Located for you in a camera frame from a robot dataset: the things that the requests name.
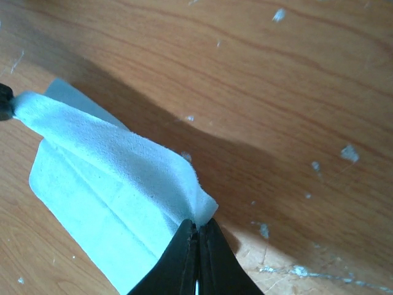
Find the light blue cleaning cloth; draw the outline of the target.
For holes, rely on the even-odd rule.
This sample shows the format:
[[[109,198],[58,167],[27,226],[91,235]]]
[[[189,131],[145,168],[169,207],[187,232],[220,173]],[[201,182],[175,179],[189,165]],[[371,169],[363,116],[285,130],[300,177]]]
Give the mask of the light blue cleaning cloth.
[[[15,118],[42,137],[31,190],[120,294],[157,263],[183,220],[202,226],[216,212],[186,159],[67,82],[23,92],[13,105]]]

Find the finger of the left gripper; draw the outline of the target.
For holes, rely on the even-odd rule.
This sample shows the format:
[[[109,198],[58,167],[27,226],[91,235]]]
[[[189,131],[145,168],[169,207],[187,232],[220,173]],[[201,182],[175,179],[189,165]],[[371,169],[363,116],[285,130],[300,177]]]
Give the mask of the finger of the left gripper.
[[[13,90],[0,83],[0,120],[9,120],[14,116],[14,106],[12,100],[14,98]]]

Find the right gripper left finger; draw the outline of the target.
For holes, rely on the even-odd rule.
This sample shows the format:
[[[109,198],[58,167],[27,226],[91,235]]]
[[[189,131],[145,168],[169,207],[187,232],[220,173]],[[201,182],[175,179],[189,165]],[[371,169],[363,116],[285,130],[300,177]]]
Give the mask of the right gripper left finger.
[[[197,278],[198,231],[185,219],[161,258],[129,294],[195,294]]]

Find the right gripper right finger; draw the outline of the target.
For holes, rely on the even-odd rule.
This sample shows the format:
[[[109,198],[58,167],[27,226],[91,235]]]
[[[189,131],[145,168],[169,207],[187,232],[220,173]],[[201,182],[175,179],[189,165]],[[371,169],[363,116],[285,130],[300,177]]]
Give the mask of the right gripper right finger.
[[[215,219],[200,227],[199,263],[199,294],[263,295],[240,266]]]

